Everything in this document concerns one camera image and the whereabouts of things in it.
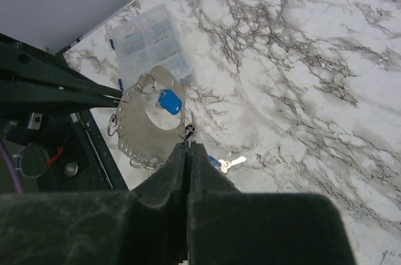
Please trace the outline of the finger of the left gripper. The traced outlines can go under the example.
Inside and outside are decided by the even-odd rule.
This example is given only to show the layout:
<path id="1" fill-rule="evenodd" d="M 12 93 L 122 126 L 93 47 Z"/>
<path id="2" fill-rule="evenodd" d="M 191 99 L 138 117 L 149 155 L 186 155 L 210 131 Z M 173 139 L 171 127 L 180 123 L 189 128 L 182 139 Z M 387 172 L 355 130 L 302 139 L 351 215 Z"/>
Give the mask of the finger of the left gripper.
<path id="1" fill-rule="evenodd" d="M 69 66 L 63 65 L 59 58 L 14 41 L 1 42 L 1 80 L 62 87 L 72 92 L 96 96 L 122 96 L 120 90 L 95 83 Z"/>
<path id="2" fill-rule="evenodd" d="M 98 84 L 79 88 L 1 81 L 2 117 L 29 113 L 69 115 L 91 108 L 115 108 L 120 99 L 120 90 Z"/>

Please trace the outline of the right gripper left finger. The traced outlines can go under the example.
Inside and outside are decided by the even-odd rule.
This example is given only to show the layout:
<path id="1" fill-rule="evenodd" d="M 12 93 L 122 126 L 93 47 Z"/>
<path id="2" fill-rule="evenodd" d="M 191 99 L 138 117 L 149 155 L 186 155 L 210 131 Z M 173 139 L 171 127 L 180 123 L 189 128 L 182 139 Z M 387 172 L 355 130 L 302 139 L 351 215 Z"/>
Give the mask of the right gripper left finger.
<path id="1" fill-rule="evenodd" d="M 187 156 L 187 144 L 177 144 L 133 190 L 2 195 L 1 263 L 181 263 Z"/>

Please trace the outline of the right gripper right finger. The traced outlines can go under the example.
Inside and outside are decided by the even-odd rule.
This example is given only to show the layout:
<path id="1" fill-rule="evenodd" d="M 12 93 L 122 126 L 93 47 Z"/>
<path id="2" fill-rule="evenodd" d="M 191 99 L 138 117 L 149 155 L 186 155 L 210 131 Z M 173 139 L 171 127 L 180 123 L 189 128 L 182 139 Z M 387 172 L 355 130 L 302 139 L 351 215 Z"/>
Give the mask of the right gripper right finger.
<path id="1" fill-rule="evenodd" d="M 187 247 L 191 264 L 355 264 L 340 213 L 311 193 L 242 193 L 189 150 Z"/>

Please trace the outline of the steel key organizer plate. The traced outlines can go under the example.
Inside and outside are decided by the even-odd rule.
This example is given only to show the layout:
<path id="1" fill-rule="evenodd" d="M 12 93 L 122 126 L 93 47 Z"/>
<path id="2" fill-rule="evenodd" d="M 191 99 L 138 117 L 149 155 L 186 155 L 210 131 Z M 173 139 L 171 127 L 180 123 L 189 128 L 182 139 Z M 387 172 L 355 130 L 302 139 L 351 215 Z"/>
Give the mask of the steel key organizer plate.
<path id="1" fill-rule="evenodd" d="M 156 105 L 159 91 L 163 89 L 172 90 L 182 100 L 182 109 L 177 114 L 180 121 L 168 129 L 155 124 L 145 109 L 146 99 L 155 97 L 155 108 L 167 112 Z M 118 148 L 130 159 L 132 167 L 159 169 L 175 144 L 185 140 L 185 91 L 179 80 L 163 66 L 155 66 L 150 73 L 140 75 L 123 92 L 117 110 L 109 119 L 107 135 L 114 134 L 118 135 Z"/>

